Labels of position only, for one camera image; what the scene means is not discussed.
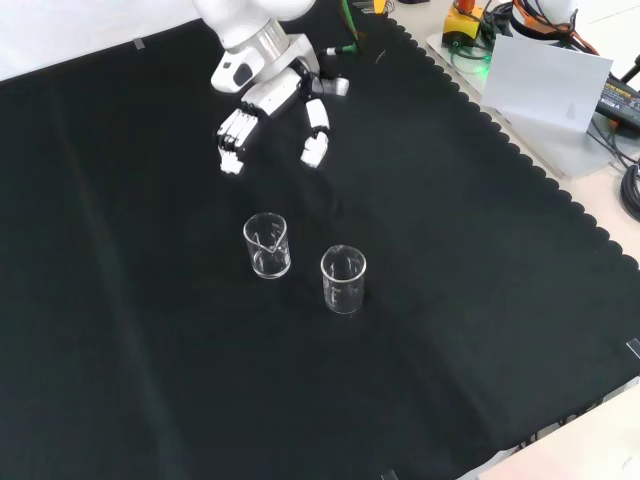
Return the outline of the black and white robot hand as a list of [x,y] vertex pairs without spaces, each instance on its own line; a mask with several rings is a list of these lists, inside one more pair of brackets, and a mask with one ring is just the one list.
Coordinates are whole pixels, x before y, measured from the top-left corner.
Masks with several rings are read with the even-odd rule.
[[310,128],[300,156],[301,162],[316,168],[327,153],[331,126],[321,97],[346,96],[349,80],[323,77],[315,51],[309,39],[302,34],[291,37],[289,48],[274,65],[283,69],[269,79],[255,79],[254,85],[242,96],[239,106],[216,131],[220,168],[224,173],[240,174],[244,166],[241,156],[260,121],[275,117],[296,99],[305,102]]

